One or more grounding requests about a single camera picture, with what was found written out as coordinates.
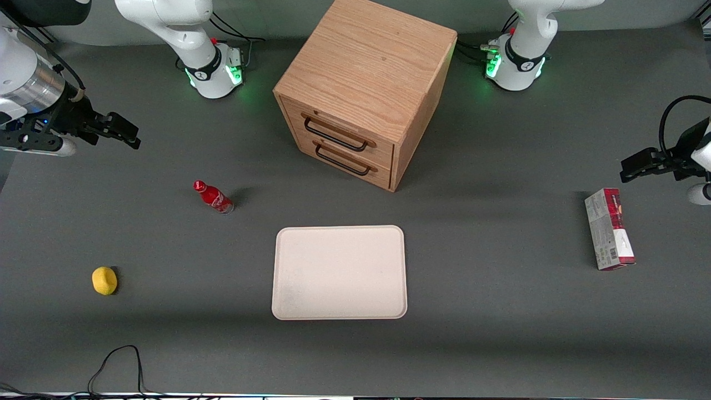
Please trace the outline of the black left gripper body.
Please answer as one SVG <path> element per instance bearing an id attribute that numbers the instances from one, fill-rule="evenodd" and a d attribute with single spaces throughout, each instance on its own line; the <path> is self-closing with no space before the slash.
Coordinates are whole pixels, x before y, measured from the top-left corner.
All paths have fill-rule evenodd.
<path id="1" fill-rule="evenodd" d="M 692 177 L 709 180 L 709 161 L 695 161 L 692 154 L 701 149 L 709 150 L 709 118 L 686 129 L 675 146 L 668 147 L 665 141 L 665 127 L 659 130 L 659 145 L 664 154 L 664 165 L 672 172 L 676 182 Z"/>

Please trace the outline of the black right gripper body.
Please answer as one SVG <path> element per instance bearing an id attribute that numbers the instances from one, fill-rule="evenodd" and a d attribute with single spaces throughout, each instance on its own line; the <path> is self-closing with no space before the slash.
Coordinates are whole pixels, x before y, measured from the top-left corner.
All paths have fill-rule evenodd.
<path id="1" fill-rule="evenodd" d="M 97 144 L 99 137 L 116 139 L 107 129 L 107 116 L 94 111 L 88 98 L 78 102 L 60 98 L 49 107 L 33 114 L 34 122 L 44 127 L 33 135 L 34 147 L 71 147 L 74 142 L 66 135 Z"/>

